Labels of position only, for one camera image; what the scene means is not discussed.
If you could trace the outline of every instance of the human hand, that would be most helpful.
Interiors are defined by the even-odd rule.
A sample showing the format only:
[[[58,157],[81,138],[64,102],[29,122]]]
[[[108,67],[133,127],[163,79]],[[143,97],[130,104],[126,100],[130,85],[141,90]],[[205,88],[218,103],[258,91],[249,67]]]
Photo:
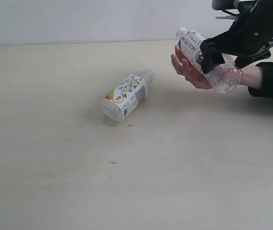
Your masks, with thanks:
[[[171,55],[171,63],[177,74],[183,75],[195,88],[203,90],[212,88],[204,75],[184,56],[179,46],[175,46],[175,54]]]

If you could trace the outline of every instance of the white wall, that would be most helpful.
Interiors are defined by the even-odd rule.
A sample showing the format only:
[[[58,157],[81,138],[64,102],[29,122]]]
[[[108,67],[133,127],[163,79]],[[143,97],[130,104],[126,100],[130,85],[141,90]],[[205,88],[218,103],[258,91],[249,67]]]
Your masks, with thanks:
[[[0,0],[0,45],[174,39],[178,27],[214,36],[232,21],[211,0]]]

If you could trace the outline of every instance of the white table surface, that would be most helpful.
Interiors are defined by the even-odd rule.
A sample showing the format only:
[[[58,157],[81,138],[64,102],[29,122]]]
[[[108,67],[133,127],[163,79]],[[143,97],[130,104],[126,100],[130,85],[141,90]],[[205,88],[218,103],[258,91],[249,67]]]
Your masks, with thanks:
[[[0,47],[0,230],[273,230],[273,100],[194,89],[175,44]],[[109,126],[97,103],[144,69]]]

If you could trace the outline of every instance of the plastic bottle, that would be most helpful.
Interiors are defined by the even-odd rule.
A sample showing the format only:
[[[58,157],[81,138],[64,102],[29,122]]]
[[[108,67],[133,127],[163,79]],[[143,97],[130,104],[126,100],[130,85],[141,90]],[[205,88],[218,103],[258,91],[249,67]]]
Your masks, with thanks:
[[[205,37],[195,30],[188,31],[181,28],[177,32],[179,46],[184,56],[191,64],[202,74],[202,62],[204,60],[200,49],[201,43]],[[219,93],[227,93],[235,89],[243,77],[243,71],[234,65],[234,61],[230,55],[223,54],[225,63],[215,67],[212,71],[204,74],[204,77],[209,81],[212,88]]]
[[[130,75],[101,101],[103,112],[110,119],[123,122],[147,97],[149,84],[154,78],[150,70],[139,76]]]

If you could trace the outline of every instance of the bottle cap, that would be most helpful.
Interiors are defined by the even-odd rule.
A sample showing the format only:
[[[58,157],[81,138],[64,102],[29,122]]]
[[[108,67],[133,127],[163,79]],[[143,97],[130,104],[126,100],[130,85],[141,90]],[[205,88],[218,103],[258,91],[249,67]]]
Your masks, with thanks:
[[[151,70],[149,70],[149,69],[147,69],[147,70],[145,70],[145,71],[142,71],[140,74],[139,74],[139,76],[142,78],[142,77],[144,77],[144,75],[145,76],[148,76],[149,78],[150,78],[150,83],[152,83],[153,81],[154,81],[154,79],[155,79],[155,74],[153,73],[153,71],[151,71]]]
[[[183,32],[186,32],[186,31],[188,31],[188,30],[185,29],[185,28],[180,28],[180,29],[177,31],[177,34],[176,34],[177,38],[179,38],[180,35],[181,35]]]

